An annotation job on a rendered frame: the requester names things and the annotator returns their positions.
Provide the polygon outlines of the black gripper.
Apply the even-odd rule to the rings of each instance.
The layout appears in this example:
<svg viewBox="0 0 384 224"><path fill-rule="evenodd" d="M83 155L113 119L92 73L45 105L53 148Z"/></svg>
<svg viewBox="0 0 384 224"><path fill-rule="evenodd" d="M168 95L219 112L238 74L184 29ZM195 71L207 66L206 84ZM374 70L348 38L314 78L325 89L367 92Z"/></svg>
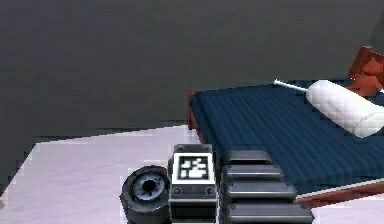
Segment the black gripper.
<svg viewBox="0 0 384 224"><path fill-rule="evenodd" d="M150 165L132 172L119 196L127 224L169 224L169 188L164 167Z"/></svg>

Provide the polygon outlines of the white pillow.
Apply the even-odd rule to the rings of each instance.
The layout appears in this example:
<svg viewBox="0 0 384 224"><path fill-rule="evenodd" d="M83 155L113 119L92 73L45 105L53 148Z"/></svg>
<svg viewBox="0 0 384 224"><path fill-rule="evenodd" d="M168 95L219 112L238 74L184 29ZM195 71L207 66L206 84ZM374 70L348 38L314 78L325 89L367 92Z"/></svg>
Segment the white pillow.
<svg viewBox="0 0 384 224"><path fill-rule="evenodd" d="M307 100L344 130L366 138L384 128L384 107L329 80L318 80L306 91Z"/></svg>

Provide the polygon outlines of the blue bed with red frame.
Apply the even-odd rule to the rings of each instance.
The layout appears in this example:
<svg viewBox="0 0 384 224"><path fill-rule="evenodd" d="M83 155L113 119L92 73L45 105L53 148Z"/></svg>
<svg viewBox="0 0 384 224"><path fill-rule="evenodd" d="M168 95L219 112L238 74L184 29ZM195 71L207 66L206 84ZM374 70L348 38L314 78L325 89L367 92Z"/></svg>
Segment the blue bed with red frame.
<svg viewBox="0 0 384 224"><path fill-rule="evenodd" d="M265 150L309 207L384 194L384 129L358 138L273 84L190 92L188 127L217 158Z"/></svg>

